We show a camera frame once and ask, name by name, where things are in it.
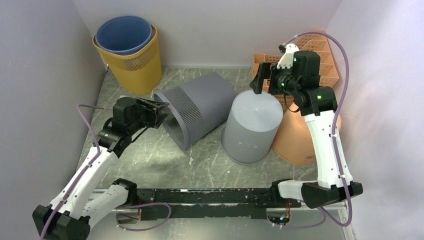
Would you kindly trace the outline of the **grey mesh waste basket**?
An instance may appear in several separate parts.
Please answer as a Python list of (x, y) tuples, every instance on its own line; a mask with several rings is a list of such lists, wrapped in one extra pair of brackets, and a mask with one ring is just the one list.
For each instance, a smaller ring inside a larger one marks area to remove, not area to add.
[(237, 93), (216, 72), (157, 91), (156, 102), (168, 103), (163, 127), (182, 150), (224, 123)]

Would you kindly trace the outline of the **grey smooth plastic bin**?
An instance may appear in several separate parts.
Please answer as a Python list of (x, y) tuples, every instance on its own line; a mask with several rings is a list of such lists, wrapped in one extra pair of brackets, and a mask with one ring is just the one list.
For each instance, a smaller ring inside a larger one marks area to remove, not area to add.
[(224, 153), (234, 162), (252, 165), (269, 153), (283, 119), (283, 108), (271, 94), (253, 90), (234, 99), (221, 134)]

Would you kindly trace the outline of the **orange plastic bin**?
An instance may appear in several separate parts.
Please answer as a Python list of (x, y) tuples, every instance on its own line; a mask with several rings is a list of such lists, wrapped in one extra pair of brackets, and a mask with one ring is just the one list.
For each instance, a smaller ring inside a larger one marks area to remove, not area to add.
[(282, 121), (276, 132), (272, 146), (284, 160), (297, 165), (316, 162), (313, 141), (308, 126), (292, 103), (283, 114)]

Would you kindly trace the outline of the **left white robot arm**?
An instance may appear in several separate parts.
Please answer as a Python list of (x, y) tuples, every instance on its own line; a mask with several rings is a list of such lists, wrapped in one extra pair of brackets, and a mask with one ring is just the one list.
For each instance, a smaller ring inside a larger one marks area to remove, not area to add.
[(89, 153), (65, 188), (46, 206), (38, 205), (32, 218), (42, 240), (85, 240), (91, 229), (113, 209), (137, 209), (137, 185), (118, 179), (96, 198), (91, 195), (111, 165), (148, 129), (157, 129), (167, 117), (168, 103), (139, 97), (121, 97), (110, 108), (112, 116), (93, 133)]

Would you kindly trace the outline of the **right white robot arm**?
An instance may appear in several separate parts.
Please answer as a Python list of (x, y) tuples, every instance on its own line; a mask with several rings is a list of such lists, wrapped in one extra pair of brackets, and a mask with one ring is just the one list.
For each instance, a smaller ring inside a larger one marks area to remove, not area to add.
[(279, 62), (261, 62), (249, 86), (260, 95), (265, 80), (268, 93), (292, 96), (297, 112), (310, 132), (317, 163), (317, 180), (284, 179), (273, 182), (270, 202), (282, 207), (289, 199), (304, 202), (314, 209), (350, 201), (363, 193), (363, 186), (353, 180), (344, 159), (337, 127), (338, 109), (334, 90), (320, 85), (320, 56), (309, 50), (288, 51)]

